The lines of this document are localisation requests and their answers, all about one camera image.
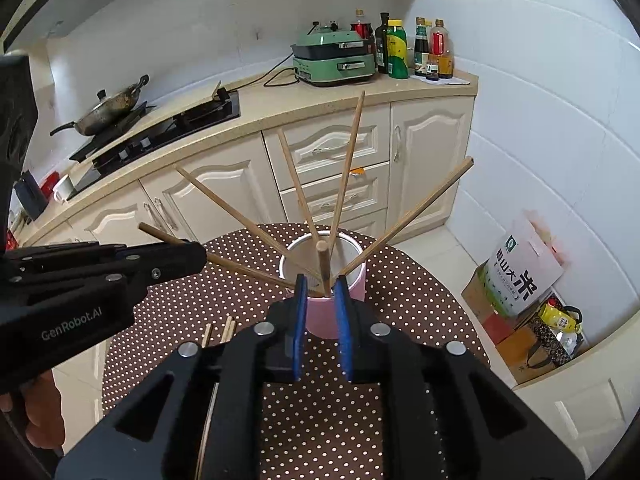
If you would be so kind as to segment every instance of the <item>floor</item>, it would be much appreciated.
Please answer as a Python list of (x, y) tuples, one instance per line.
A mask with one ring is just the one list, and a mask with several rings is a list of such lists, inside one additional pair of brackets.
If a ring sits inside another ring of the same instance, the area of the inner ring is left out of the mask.
[[(471, 312), (461, 292), (472, 276), (476, 264), (446, 227), (428, 231), (394, 245), (436, 276), (460, 302), (470, 317), (484, 346), (491, 368), (510, 388), (516, 385), (509, 369), (495, 349), (489, 336)], [(100, 383), (106, 348), (95, 347), (62, 363), (54, 369), (56, 384), (62, 393), (68, 451), (102, 417)]]

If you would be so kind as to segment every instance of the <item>brown tablecloth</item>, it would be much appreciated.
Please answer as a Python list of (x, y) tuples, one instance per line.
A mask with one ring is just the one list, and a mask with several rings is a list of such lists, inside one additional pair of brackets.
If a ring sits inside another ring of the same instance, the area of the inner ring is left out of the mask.
[[(262, 227), (285, 245), (308, 232), (304, 224)], [(347, 233), (363, 248), (373, 242), (368, 236)], [(244, 229), (205, 246), (225, 258), (277, 274), (279, 254)], [(111, 342), (102, 381), (105, 412), (178, 343), (200, 341), (206, 323), (213, 324), (214, 344), (220, 340), (226, 316), (238, 322), (237, 332), (262, 320), (268, 306), (285, 296), (279, 286), (211, 265), (197, 276), (151, 287), (135, 309), (135, 324)], [(402, 251), (385, 246), (367, 260), (366, 301), (380, 320), (416, 341), (442, 346), (458, 339), (488, 364), (476, 331), (453, 295)], [(338, 367), (337, 343), (312, 335), (306, 340), (304, 372), (296, 384), (265, 386), (262, 478), (382, 480), (379, 387), (346, 382)]]

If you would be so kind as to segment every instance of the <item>bolt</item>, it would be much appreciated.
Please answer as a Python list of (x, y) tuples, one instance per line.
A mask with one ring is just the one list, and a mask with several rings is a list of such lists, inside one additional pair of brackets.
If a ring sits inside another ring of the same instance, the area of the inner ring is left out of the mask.
[(447, 352), (453, 355), (462, 355), (466, 352), (466, 346), (462, 341), (449, 341), (446, 348)]
[(269, 335), (273, 333), (274, 330), (276, 330), (276, 327), (268, 321), (261, 321), (254, 326), (254, 332), (257, 333), (257, 335)]
[(198, 345), (193, 341), (189, 341), (187, 343), (182, 343), (178, 347), (178, 354), (182, 357), (193, 357), (198, 353)]
[(391, 327), (384, 323), (376, 323), (371, 325), (371, 333), (373, 335), (377, 335), (379, 337), (384, 337), (385, 335), (389, 335), (391, 333)]

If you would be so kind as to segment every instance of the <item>green appliance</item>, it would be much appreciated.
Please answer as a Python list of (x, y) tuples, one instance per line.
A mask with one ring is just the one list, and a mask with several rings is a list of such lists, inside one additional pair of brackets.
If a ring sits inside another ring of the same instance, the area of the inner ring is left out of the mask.
[(355, 30), (315, 28), (291, 49), (296, 76), (315, 86), (365, 80), (376, 72), (370, 41)]

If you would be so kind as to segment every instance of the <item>power cord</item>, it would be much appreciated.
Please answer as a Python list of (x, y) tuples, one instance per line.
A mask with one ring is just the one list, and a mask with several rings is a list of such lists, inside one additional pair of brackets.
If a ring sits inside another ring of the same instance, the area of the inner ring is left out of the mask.
[[(311, 27), (309, 29), (309, 32), (307, 33), (307, 35), (311, 34), (314, 29), (320, 25), (320, 22), (314, 22), (314, 26)], [(234, 90), (239, 90), (241, 88), (244, 88), (246, 86), (252, 85), (254, 83), (257, 83), (258, 81), (261, 81), (262, 79), (264, 79), (265, 77), (267, 77), (271, 72), (273, 72), (274, 70), (277, 69), (277, 67), (279, 67), (281, 64), (283, 64), (287, 59), (289, 59), (290, 57), (293, 56), (293, 52), (291, 54), (289, 54), (285, 59), (283, 59), (281, 62), (279, 62), (277, 65), (275, 65), (274, 67), (272, 67), (271, 69), (269, 69), (268, 72), (262, 74), (260, 77), (254, 79), (253, 81), (249, 81), (248, 83), (244, 83), (243, 85), (237, 86), (236, 88), (234, 88)], [(300, 82), (300, 79), (298, 79), (298, 77), (296, 76), (296, 80), (295, 81), (289, 81), (288, 83), (279, 83), (279, 84), (275, 84), (275, 85), (270, 85), (269, 83), (271, 81), (273, 81), (274, 79), (277, 78), (277, 76), (279, 76), (281, 73), (287, 71), (287, 70), (293, 70), (293, 68), (291, 67), (286, 67), (283, 68), (282, 70), (279, 70), (277, 73), (275, 73), (273, 76), (271, 76), (269, 79), (267, 79), (267, 81), (265, 81), (262, 86), (265, 86), (267, 88), (274, 88), (277, 86), (289, 86), (289, 85), (295, 85), (296, 83)]]

